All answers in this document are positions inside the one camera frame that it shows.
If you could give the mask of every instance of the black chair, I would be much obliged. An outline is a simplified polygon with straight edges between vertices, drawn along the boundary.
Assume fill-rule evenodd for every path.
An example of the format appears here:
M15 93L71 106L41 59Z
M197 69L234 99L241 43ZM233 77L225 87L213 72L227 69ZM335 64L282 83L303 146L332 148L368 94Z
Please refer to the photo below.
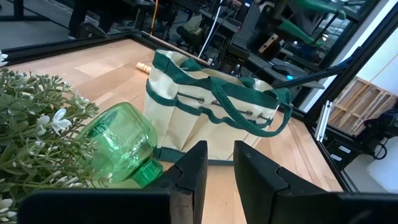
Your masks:
M177 33L181 36L177 42L177 47L186 47L190 54L198 53L200 45L203 43L203 32L199 35L191 34L183 26L177 27Z

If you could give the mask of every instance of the white wall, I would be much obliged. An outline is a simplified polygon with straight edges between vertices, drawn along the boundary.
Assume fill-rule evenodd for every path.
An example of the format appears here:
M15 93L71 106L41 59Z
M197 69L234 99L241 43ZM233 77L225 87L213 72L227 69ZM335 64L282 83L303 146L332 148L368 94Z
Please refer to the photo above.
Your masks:
M387 156L368 166L370 175L390 193L398 194L398 137L386 144Z
M398 96L398 29L356 75Z
M381 0L380 3L368 15L368 18L362 23L355 35L346 44L332 65L339 64L344 59L348 58L355 51L355 49L357 49L357 47L361 46L397 2L398 0ZM336 76L324 78L320 80L320 83L322 83L325 88L328 88L335 78ZM312 90L299 108L307 112L319 99L323 92L324 90Z

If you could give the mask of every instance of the green plastic bottle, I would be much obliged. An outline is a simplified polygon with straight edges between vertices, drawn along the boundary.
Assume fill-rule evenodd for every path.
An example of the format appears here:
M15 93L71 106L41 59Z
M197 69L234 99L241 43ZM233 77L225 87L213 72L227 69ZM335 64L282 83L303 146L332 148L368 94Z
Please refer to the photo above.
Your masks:
M95 142L90 166L96 179L112 173L113 183L118 183L134 174L144 187L162 172L162 165L149 159L157 145L155 128L130 103L119 103L100 114L78 138Z

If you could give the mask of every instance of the green trim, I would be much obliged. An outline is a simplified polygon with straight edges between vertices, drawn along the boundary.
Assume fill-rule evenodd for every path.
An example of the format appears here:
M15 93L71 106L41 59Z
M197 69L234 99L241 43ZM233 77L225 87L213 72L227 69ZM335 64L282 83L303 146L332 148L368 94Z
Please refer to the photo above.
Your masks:
M244 86L246 86L246 87L248 87L248 88L251 88L251 89L253 89L254 83L256 82L256 81L253 79L253 77L241 77L241 78L238 78L238 79L242 82L242 84L243 84Z
M277 90L271 90L273 94L282 102L285 106L284 108L284 120L282 124L276 131L265 131L261 128L258 128L257 125L248 121L232 104L231 100L229 100L227 94L224 91L224 86L227 84L225 80L220 78L211 77L211 93L218 102L222 105L224 110L230 115L230 117L236 122L239 127L246 130L247 132L260 137L274 137L278 135L283 129L286 127L289 122L290 116L292 115L292 107L290 106L290 91L286 88L281 88Z
M190 77L166 55L159 53L158 50L155 51L155 57L152 63L155 68L164 72L175 83L179 85L197 86L211 91L211 81L209 78L196 79ZM189 59L184 62L183 65L187 66L187 69L197 69L197 67L194 67L192 65L192 61L189 61ZM276 108L280 104L280 101L277 98L273 98L268 94L264 94L260 91L254 90L252 88L247 88L245 86L227 83L223 88L228 96L250 104L270 108L273 110L276 110Z
M180 65L180 68L186 68L190 72L197 72L203 69L193 58L189 58L188 60L184 61Z
M176 149L162 147L154 150L154 158L165 162L177 162L183 157L185 152L180 152ZM210 159L208 164L211 166L233 166L233 161L222 161Z
M200 107L199 109L196 109L192 106L186 105L184 103L182 103L181 101L176 100L170 100L170 99L166 99L164 97L159 96L151 87L149 84L149 80L147 80L147 84L146 84L146 91L148 93L148 95L158 104L163 105L163 106L176 106L178 109L185 111L189 114L195 115L195 116L200 116L202 113L206 114L209 117L210 122L212 122L213 124L221 124L221 123L226 123L229 126L233 127L233 128L237 128L237 129L244 129L241 125L239 125L237 122L235 122L234 120L232 120L229 117L224 117L224 118L217 118L214 113L212 112L212 110L208 109L208 108L204 108L204 107ZM255 124L256 127L263 129L269 125L271 125L272 123L272 119L270 119L269 121L262 123L262 124L256 124L255 121L253 120L248 120L249 122L251 122L252 124Z

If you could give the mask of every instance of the black machine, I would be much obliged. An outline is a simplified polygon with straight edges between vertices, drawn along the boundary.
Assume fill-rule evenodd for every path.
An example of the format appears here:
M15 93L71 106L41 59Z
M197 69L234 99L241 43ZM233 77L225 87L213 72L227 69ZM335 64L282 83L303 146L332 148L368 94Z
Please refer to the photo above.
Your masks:
M381 143L384 138L390 139L398 136L398 105L384 112L376 119L364 122L365 129L355 136L361 145L361 152L381 160L387 156L386 143ZM376 146L381 146L383 152L375 152Z
M241 141L234 169L248 224L398 222L398 195L326 192ZM206 175L201 141L142 190L43 190L23 201L18 221L200 224Z

